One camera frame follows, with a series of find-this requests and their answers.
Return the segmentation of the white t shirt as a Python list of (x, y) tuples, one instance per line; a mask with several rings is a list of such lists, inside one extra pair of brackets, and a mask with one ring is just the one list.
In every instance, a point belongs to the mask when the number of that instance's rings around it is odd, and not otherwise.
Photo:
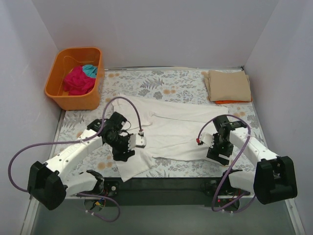
[(215, 105), (195, 105), (158, 101), (122, 95), (112, 103), (114, 111), (130, 123), (129, 130), (137, 134), (144, 130), (146, 146), (136, 148), (135, 155), (116, 165), (122, 181), (127, 181), (151, 169), (154, 158), (178, 161), (205, 159), (206, 146), (198, 146), (200, 129), (214, 117), (228, 114), (228, 109)]

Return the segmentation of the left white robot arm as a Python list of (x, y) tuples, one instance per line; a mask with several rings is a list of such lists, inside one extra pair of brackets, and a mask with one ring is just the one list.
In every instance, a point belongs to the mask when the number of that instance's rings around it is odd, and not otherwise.
[(30, 168), (28, 193), (48, 210), (56, 209), (67, 196), (102, 194), (105, 178), (95, 170), (79, 173), (73, 180), (67, 180), (67, 177), (78, 163), (104, 144), (112, 148), (113, 158), (122, 162), (135, 154), (136, 147), (145, 147), (145, 137), (123, 129), (126, 122), (127, 119), (118, 112), (104, 120), (96, 119), (83, 131), (77, 143), (44, 163), (35, 162)]

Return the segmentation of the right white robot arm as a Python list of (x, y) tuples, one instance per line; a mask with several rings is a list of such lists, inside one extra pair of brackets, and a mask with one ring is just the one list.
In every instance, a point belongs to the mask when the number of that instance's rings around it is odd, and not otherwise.
[[(294, 164), (289, 156), (279, 156), (269, 150), (251, 135), (250, 126), (242, 119), (230, 121), (228, 115), (220, 115), (211, 120), (216, 133), (199, 132), (198, 145), (208, 145), (207, 158), (220, 164), (226, 164), (232, 154), (233, 147), (239, 153), (223, 173), (213, 196), (216, 202), (220, 190), (226, 194), (234, 194), (238, 189), (243, 194), (248, 192), (264, 205), (295, 198), (298, 195)], [(255, 167), (254, 173), (234, 169), (233, 166), (245, 155)]]

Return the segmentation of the folded orange shirt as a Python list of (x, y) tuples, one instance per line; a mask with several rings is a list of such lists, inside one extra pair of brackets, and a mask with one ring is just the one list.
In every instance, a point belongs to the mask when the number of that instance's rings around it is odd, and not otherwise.
[(220, 101), (215, 101), (216, 104), (232, 104), (232, 103), (251, 103), (252, 100), (250, 101), (242, 101), (242, 100), (220, 100)]

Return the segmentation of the crumpled magenta shirt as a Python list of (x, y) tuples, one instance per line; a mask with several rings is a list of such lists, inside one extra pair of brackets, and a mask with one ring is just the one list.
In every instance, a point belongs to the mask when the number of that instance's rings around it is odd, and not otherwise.
[(85, 95), (89, 93), (94, 85), (96, 78), (90, 78), (82, 71), (82, 66), (77, 66), (67, 74), (63, 80), (63, 90), (68, 95)]

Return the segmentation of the crumpled teal shirt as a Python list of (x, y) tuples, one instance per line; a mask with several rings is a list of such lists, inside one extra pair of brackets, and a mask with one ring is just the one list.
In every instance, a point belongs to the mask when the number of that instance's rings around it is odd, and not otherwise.
[(83, 65), (82, 71), (85, 73), (86, 76), (90, 78), (96, 78), (98, 67), (93, 65)]

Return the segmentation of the folded beige shirt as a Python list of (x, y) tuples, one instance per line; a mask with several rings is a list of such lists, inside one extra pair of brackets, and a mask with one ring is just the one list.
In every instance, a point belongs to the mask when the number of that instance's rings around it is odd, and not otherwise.
[(239, 72), (220, 72), (210, 70), (203, 73), (209, 100), (252, 100), (249, 76)]

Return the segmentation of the floral patterned table mat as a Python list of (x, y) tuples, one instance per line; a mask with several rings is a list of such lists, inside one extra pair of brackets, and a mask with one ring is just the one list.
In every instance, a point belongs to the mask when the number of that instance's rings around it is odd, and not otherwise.
[[(215, 105), (209, 101), (203, 80), (206, 73), (204, 70), (108, 71), (105, 75), (99, 107), (93, 111), (66, 111), (60, 121), (62, 126), (57, 141), (78, 138), (88, 124), (102, 117), (106, 104), (120, 94), (162, 102)], [(267, 145), (252, 103), (216, 106), (225, 107), (229, 114), (246, 121), (251, 127), (252, 136)], [(93, 169), (105, 177), (120, 177), (120, 165), (114, 162), (109, 146), (105, 145), (78, 163), (67, 175), (67, 179), (77, 178), (79, 173), (88, 169)], [(176, 161), (158, 157), (152, 158), (150, 168), (136, 177), (220, 177), (227, 168), (227, 166), (210, 163), (208, 160)]]

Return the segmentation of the orange plastic basket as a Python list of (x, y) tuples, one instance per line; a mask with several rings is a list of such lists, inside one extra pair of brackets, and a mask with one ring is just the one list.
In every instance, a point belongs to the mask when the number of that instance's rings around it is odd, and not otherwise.
[[(88, 93), (71, 95), (65, 86), (65, 78), (76, 67), (93, 65), (97, 67), (94, 85)], [(96, 47), (67, 48), (58, 53), (45, 85), (45, 94), (60, 108), (69, 110), (94, 110), (100, 104), (104, 81), (102, 51)]]

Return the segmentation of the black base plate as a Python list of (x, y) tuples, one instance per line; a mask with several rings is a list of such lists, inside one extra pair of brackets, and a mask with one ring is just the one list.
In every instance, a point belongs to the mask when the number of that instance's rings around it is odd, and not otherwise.
[(210, 207), (221, 177), (106, 178), (102, 192), (120, 206), (203, 205)]

